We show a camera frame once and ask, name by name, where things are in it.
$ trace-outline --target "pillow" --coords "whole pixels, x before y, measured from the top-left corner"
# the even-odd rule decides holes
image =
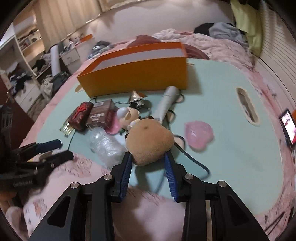
[[[161,43],[161,41],[149,35],[138,35],[136,37],[136,40],[131,42],[127,46],[127,48],[136,47],[136,46],[145,45],[145,44],[155,44],[155,43]],[[183,44],[183,45],[188,55],[187,56],[188,58],[209,59],[209,57],[198,48],[188,44]]]

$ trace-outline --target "stuffed animal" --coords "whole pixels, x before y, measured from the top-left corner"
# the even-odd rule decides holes
[[[122,129],[129,130],[130,123],[132,121],[138,120],[140,112],[134,108],[122,107],[117,110],[116,117],[119,120],[119,124]]]
[[[138,166],[157,161],[174,145],[174,134],[154,119],[146,118],[131,124],[126,148]]]

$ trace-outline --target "brown box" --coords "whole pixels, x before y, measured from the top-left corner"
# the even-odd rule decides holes
[[[87,119],[86,126],[89,129],[94,127],[110,128],[114,110],[115,105],[111,99],[95,103]]]

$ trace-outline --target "white drawer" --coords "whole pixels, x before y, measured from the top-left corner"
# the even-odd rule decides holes
[[[25,99],[20,104],[20,107],[25,111],[28,112],[28,110],[31,108],[32,104],[36,101],[36,99],[41,95],[41,91],[37,86],[34,86],[34,88],[30,91],[30,93],[25,97]]]
[[[35,83],[33,80],[28,80],[25,82],[25,87],[23,90],[20,90],[17,95],[15,96],[15,101],[21,105],[23,100],[26,98],[26,96],[30,93],[30,91],[34,88]]]
[[[70,50],[69,52],[65,53],[62,56],[62,60],[65,65],[69,65],[70,63],[72,63],[78,59],[79,59],[79,55],[78,55],[76,49]]]
[[[79,60],[76,60],[76,61],[70,63],[67,66],[67,68],[68,68],[70,74],[74,74],[80,68],[81,65],[82,65],[82,63],[80,62],[80,59],[79,59]]]

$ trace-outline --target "orange box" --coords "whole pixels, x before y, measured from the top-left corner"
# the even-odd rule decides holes
[[[90,40],[92,37],[93,37],[92,34],[86,35],[85,37],[80,39],[80,42],[82,43],[82,42],[85,42],[87,40]]]
[[[89,97],[187,88],[187,54],[180,42],[147,44],[99,56],[77,79]]]

